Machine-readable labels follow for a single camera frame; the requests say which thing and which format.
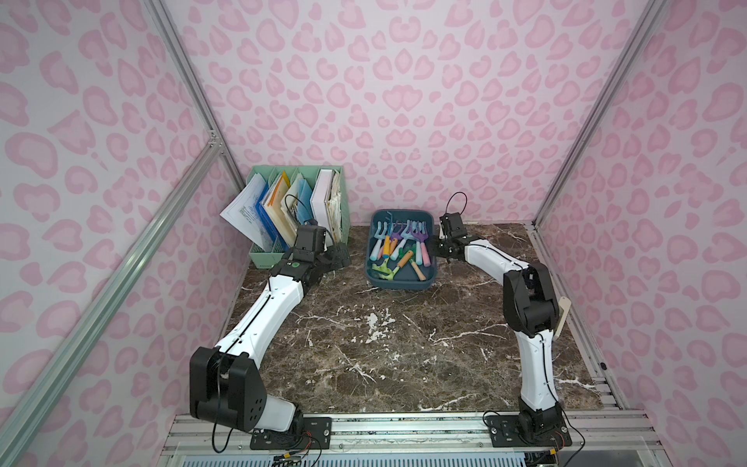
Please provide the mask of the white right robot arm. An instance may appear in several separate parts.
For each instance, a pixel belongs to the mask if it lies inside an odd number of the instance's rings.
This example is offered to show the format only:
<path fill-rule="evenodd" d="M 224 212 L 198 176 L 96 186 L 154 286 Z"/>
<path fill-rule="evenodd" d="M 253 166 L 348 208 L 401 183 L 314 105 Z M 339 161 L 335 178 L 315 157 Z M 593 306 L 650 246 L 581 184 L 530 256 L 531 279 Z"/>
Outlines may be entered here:
<path fill-rule="evenodd" d="M 437 255 L 477 267 L 502 286 L 504 319 L 515 332 L 521 358 L 519 433 L 536 442 L 562 430 L 563 408 L 552 369 L 560 307 L 548 268 L 519 260 L 487 239 L 469 234 L 457 212 L 447 212 L 440 222 Z"/>

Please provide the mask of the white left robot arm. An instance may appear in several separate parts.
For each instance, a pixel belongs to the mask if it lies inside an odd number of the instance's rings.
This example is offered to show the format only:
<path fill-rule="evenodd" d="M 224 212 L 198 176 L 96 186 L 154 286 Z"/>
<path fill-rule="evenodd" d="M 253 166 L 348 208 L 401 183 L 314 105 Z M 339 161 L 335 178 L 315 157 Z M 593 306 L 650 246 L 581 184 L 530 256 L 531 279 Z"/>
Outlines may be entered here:
<path fill-rule="evenodd" d="M 291 402 L 270 396 L 260 368 L 288 315 L 325 274 L 350 265 L 348 247 L 318 225 L 302 225 L 296 243 L 270 270 L 264 290 L 241 321 L 211 348 L 190 360 L 190 414 L 233 430 L 303 432 L 303 415 Z"/>

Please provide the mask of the dark green rake wooden handle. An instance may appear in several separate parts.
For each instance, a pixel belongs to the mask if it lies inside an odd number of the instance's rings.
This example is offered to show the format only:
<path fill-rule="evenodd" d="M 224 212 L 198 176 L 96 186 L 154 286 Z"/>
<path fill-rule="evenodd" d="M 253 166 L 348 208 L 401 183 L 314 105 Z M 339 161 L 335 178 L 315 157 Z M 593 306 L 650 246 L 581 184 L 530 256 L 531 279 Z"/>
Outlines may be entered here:
<path fill-rule="evenodd" d="M 420 270 L 420 267 L 418 266 L 418 264 L 416 264 L 416 260 L 414 260 L 414 258 L 416 258 L 416 251 L 414 251 L 414 250 L 407 250 L 406 253 L 404 254 L 403 258 L 399 261 L 398 267 L 400 269 L 402 269 L 406 265 L 409 265 L 410 268 L 416 274 L 417 279 L 419 281 L 425 281 L 426 280 L 426 276 L 422 272 L 422 270 Z"/>

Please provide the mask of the lime rake orange handle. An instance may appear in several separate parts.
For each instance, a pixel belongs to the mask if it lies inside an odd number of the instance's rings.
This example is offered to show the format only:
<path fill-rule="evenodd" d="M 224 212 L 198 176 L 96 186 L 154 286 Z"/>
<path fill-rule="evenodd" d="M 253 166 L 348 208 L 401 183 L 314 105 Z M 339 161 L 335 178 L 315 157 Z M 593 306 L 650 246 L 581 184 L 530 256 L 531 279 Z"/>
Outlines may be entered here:
<path fill-rule="evenodd" d="M 396 274 L 396 270 L 388 266 L 389 255 L 383 249 L 379 253 L 381 253 L 381 256 L 372 264 L 372 270 L 383 276 L 393 276 L 393 274 Z"/>

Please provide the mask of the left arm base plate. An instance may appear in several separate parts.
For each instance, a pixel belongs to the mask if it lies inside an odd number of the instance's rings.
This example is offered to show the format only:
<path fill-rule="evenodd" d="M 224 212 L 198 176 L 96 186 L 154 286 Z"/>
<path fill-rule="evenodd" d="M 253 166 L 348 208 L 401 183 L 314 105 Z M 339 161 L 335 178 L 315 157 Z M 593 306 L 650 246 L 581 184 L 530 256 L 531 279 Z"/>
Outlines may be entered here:
<path fill-rule="evenodd" d="M 261 429 L 252 435 L 252 451 L 330 449 L 333 419 L 328 416 L 295 418 L 286 431 Z"/>

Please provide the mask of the light blue rake mint handle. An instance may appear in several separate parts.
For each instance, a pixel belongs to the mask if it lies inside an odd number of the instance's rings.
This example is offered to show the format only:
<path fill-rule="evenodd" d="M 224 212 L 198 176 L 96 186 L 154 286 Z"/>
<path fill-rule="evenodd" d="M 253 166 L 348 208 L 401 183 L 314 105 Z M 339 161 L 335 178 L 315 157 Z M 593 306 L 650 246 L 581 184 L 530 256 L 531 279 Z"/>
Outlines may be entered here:
<path fill-rule="evenodd" d="M 419 236 L 421 234 L 420 231 L 420 223 L 416 222 L 414 220 L 408 221 L 408 227 L 406 229 L 406 233 L 404 233 L 403 237 L 403 244 L 406 244 L 407 242 L 410 243 L 410 251 L 412 251 L 412 258 L 416 260 L 416 262 L 420 265 L 422 261 L 422 255 L 420 252 L 420 240 Z"/>

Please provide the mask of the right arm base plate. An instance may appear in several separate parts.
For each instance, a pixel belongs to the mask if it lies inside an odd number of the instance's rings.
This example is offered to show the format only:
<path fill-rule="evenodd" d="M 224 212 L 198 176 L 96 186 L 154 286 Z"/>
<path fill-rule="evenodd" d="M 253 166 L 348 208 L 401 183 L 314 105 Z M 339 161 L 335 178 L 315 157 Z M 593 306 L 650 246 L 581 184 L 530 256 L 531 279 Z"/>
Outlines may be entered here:
<path fill-rule="evenodd" d="M 570 432 L 561 414 L 539 416 L 518 414 L 484 414 L 482 422 L 494 448 L 561 449 L 573 446 Z"/>

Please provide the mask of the blue rake yellow handle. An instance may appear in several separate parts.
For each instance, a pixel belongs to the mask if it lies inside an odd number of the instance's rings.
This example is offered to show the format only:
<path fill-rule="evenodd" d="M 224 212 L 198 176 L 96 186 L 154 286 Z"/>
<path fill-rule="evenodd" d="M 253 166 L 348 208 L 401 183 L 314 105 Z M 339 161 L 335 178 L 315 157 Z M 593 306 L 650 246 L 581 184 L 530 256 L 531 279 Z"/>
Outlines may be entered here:
<path fill-rule="evenodd" d="M 392 250 L 392 235 L 396 224 L 393 222 L 387 223 L 387 229 L 385 230 L 385 236 L 381 247 L 381 257 L 388 258 Z"/>

